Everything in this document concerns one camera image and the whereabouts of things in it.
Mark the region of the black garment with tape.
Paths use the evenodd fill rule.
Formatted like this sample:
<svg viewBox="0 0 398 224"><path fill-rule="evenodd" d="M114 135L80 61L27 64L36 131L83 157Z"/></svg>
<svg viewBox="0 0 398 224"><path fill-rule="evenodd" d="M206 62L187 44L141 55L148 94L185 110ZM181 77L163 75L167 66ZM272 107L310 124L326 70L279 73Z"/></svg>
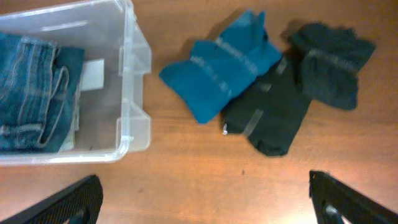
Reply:
<svg viewBox="0 0 398 224"><path fill-rule="evenodd" d="M223 133L242 134L262 154L288 153L311 99L298 90L297 63L287 55L222 110Z"/></svg>

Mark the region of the dark blue jeans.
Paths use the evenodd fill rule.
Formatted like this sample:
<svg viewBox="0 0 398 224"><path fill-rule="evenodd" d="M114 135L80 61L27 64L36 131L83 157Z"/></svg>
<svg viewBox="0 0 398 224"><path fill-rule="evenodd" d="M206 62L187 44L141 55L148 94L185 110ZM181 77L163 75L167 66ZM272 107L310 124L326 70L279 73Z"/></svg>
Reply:
<svg viewBox="0 0 398 224"><path fill-rule="evenodd" d="M1 33L1 153L57 152L71 130L85 51Z"/></svg>

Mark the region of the white label in bin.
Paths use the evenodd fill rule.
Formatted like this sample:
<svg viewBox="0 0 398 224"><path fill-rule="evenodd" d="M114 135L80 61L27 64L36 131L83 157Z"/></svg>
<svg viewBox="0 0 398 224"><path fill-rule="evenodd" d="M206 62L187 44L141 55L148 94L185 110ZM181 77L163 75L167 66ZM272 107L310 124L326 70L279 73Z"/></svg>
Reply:
<svg viewBox="0 0 398 224"><path fill-rule="evenodd" d="M89 60L83 63L80 90L100 90L104 87L104 59Z"/></svg>

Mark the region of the light blue jeans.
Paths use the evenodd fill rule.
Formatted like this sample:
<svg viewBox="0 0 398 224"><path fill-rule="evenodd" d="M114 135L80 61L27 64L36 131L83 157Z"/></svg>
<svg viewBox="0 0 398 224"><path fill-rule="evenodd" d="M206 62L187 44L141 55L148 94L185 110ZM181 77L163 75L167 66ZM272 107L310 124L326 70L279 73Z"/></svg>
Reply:
<svg viewBox="0 0 398 224"><path fill-rule="evenodd" d="M75 133L79 130L79 122L80 122L80 106L79 106L79 101L80 101L80 95L81 95L81 90L80 87L76 89L75 92L75 102L73 105L73 119L72 123L70 126L70 130L63 142L63 144L60 147L60 152L65 152L65 151L71 151L75 147Z"/></svg>

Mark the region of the teal blue garment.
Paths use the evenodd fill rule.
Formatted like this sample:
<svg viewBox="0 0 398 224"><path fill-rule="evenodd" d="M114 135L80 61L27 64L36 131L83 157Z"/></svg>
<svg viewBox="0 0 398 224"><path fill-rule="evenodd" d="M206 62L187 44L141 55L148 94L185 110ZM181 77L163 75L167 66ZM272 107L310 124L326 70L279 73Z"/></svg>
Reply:
<svg viewBox="0 0 398 224"><path fill-rule="evenodd" d="M198 40L186 60L171 63L159 77L188 106L196 121L211 121L282 54L271 44L266 13L242 13L215 40Z"/></svg>

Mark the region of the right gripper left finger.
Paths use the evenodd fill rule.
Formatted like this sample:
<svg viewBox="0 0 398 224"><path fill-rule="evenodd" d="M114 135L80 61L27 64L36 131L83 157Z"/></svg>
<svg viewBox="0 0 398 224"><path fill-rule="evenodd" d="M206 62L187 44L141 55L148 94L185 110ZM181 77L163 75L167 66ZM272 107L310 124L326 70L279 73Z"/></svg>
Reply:
<svg viewBox="0 0 398 224"><path fill-rule="evenodd" d="M100 179L89 175L1 223L95 224L102 203Z"/></svg>

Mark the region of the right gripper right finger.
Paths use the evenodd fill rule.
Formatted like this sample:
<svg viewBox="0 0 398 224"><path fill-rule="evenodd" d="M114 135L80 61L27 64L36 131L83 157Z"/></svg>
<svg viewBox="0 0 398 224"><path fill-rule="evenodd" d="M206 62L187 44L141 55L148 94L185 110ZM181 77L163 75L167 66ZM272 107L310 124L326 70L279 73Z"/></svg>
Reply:
<svg viewBox="0 0 398 224"><path fill-rule="evenodd" d="M397 214L326 172L309 172L309 196L317 222L397 223Z"/></svg>

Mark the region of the clear plastic storage bin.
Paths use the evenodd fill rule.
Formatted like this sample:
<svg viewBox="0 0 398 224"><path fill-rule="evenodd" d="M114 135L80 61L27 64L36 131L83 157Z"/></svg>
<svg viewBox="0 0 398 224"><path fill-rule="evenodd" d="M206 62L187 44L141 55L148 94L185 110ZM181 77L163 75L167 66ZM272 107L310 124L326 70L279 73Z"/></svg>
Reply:
<svg viewBox="0 0 398 224"><path fill-rule="evenodd" d="M114 162L147 149L151 118L142 103L152 52L131 1L80 1L3 14L1 30L84 49L104 59L104 87L81 91L79 130L71 151L2 154L4 166Z"/></svg>

